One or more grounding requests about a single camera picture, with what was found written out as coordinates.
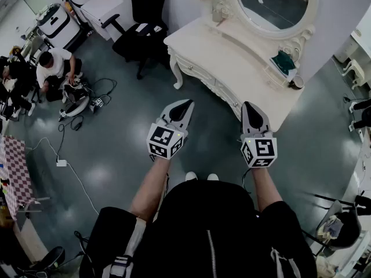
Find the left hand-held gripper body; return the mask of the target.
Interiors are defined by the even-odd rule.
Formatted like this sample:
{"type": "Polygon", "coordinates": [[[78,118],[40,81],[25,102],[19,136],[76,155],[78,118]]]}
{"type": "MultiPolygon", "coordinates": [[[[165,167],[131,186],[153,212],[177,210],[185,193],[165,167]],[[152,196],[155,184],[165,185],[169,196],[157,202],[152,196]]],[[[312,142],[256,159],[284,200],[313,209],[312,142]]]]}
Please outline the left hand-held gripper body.
{"type": "Polygon", "coordinates": [[[170,160],[184,145],[188,135],[188,118],[166,119],[166,115],[152,123],[146,142],[152,155],[170,160]]]}

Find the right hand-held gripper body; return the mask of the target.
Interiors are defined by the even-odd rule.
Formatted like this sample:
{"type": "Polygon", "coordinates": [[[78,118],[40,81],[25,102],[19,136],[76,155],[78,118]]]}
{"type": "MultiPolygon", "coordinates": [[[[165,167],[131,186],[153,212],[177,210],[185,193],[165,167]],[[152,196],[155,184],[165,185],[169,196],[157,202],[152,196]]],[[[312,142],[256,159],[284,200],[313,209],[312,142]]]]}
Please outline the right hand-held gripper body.
{"type": "Polygon", "coordinates": [[[242,134],[241,153],[248,168],[268,168],[276,160],[277,139],[272,131],[242,134]]]}

